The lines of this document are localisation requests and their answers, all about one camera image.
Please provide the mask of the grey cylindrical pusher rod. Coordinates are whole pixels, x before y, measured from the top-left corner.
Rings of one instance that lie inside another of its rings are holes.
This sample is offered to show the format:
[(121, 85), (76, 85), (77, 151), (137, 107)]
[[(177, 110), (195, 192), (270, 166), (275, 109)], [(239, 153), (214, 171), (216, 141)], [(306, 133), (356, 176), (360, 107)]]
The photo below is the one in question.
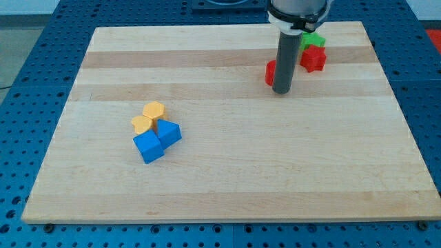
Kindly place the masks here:
[(291, 89), (302, 32), (298, 35), (280, 33), (272, 90), (277, 94), (286, 94)]

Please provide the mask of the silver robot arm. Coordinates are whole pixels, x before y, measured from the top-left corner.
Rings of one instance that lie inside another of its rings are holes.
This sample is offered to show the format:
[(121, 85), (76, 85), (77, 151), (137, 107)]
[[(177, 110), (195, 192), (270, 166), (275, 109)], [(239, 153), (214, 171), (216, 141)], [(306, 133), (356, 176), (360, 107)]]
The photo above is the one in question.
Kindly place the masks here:
[(327, 18), (332, 0), (270, 0), (268, 21), (279, 30), (272, 90), (286, 94), (291, 89), (302, 34), (315, 32)]

